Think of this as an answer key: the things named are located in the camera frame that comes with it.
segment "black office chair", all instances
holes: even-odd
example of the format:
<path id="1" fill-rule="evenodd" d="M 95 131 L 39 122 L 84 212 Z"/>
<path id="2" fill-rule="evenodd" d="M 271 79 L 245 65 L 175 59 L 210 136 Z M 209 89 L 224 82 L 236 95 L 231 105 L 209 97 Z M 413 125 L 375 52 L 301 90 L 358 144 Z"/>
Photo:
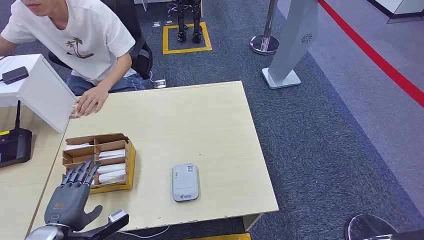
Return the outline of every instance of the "black office chair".
<path id="1" fill-rule="evenodd" d="M 132 65 L 140 76 L 144 79 L 150 79 L 149 72 L 153 66 L 152 50 L 146 43 L 146 38 L 142 34 L 140 29 L 139 19 L 137 17 L 136 6 L 134 0 L 101 0 L 106 6 L 108 6 L 121 20 L 123 25 L 128 29 L 131 36 L 135 39 L 135 45 L 132 48 L 129 55 L 131 56 Z M 147 56 L 141 55 L 140 51 L 144 50 L 147 52 Z M 63 63 L 56 55 L 51 51 L 48 52 L 48 58 L 55 64 L 63 66 L 68 69 L 68 65 Z"/>

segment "floor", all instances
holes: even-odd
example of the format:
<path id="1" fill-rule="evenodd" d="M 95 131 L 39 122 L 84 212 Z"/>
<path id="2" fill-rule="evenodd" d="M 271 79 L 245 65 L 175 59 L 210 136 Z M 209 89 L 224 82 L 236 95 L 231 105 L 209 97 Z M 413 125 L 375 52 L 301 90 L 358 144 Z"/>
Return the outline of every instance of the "floor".
<path id="1" fill-rule="evenodd" d="M 419 148 L 424 143 L 424 130 L 419 128 L 423 109 L 375 67 L 322 9 L 319 25 L 325 27 L 294 69 L 302 84 L 270 90 L 261 69 L 273 57 L 255 54 L 248 45 L 263 31 L 268 5 L 269 0 L 207 0 L 204 21 L 213 50 L 167 55 L 162 54 L 162 28 L 152 27 L 153 22 L 169 20 L 165 4 L 150 4 L 147 13 L 137 7 L 154 53 L 154 79 L 167 79 L 169 87 L 243 82 L 280 208 L 258 221 L 250 231 L 252 239 L 342 240 L 349 219 L 363 213 L 387 219 L 400 231 L 424 228 L 419 210 L 424 184 L 418 173 L 424 162 Z M 280 0 L 279 8 L 273 24 L 277 36 L 283 30 L 288 2 Z M 0 9 L 0 28 L 9 14 Z M 22 44 L 15 53 L 40 52 L 47 50 L 35 42 Z M 64 79 L 69 74 L 54 68 Z M 162 230 L 135 233 L 148 236 Z M 243 231 L 240 218 L 229 218 L 172 226 L 151 239 Z M 117 233 L 111 239 L 136 238 Z"/>
<path id="2" fill-rule="evenodd" d="M 424 91 L 420 64 L 424 63 L 424 21 L 387 24 L 389 18 L 366 0 L 327 2 L 384 59 Z M 290 0 L 278 4 L 287 16 Z M 318 31 L 309 52 L 424 214 L 424 175 L 420 174 L 424 169 L 424 108 L 387 77 L 321 7 Z"/>

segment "stanchion base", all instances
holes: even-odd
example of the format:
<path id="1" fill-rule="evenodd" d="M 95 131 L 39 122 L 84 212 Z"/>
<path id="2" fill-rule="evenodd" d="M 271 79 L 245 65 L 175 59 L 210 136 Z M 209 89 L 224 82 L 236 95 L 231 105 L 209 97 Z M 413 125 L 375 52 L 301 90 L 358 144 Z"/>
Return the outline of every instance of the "stanchion base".
<path id="1" fill-rule="evenodd" d="M 346 226 L 346 240 L 364 240 L 376 236 L 387 236 L 378 239 L 392 239 L 389 236 L 397 232 L 390 223 L 378 216 L 361 214 Z"/>
<path id="2" fill-rule="evenodd" d="M 261 55 L 275 54 L 278 50 L 279 45 L 280 45 L 280 41 L 278 41 L 277 38 L 270 36 L 269 37 L 268 49 L 261 50 L 263 38 L 264 38 L 264 35 L 254 36 L 250 40 L 250 49 L 252 49 L 253 52 L 255 52 L 257 54 L 261 54 Z"/>
<path id="3" fill-rule="evenodd" d="M 285 79 L 273 79 L 268 73 L 268 69 L 269 67 L 262 69 L 262 75 L 268 83 L 268 87 L 270 89 L 279 89 L 301 84 L 301 80 L 293 70 L 290 71 Z"/>

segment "man's arm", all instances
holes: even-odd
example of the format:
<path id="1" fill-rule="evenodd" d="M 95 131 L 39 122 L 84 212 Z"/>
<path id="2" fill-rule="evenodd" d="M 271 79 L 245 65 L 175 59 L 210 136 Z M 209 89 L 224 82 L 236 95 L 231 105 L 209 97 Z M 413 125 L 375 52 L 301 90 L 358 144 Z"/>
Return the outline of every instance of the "man's arm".
<path id="1" fill-rule="evenodd" d="M 112 71 L 96 87 L 84 92 L 77 100 L 77 112 L 80 115 L 87 116 L 92 112 L 96 104 L 95 111 L 100 111 L 108 98 L 109 90 L 124 77 L 132 63 L 131 56 L 128 52 L 118 57 Z"/>
<path id="2" fill-rule="evenodd" d="M 10 42 L 0 35 L 0 56 L 11 54 L 17 46 L 18 44 Z"/>

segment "palm tree print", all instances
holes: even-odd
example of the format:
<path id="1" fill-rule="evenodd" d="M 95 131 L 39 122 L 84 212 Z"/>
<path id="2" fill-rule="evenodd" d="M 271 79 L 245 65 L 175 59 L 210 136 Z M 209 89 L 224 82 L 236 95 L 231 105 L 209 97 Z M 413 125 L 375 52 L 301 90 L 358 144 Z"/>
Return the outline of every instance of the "palm tree print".
<path id="1" fill-rule="evenodd" d="M 87 59 L 94 55 L 94 53 L 90 53 L 88 55 L 81 55 L 78 51 L 78 46 L 83 44 L 83 40 L 79 39 L 78 37 L 74 37 L 72 41 L 67 41 L 66 43 L 67 47 L 70 47 L 73 49 L 73 53 L 80 59 Z"/>

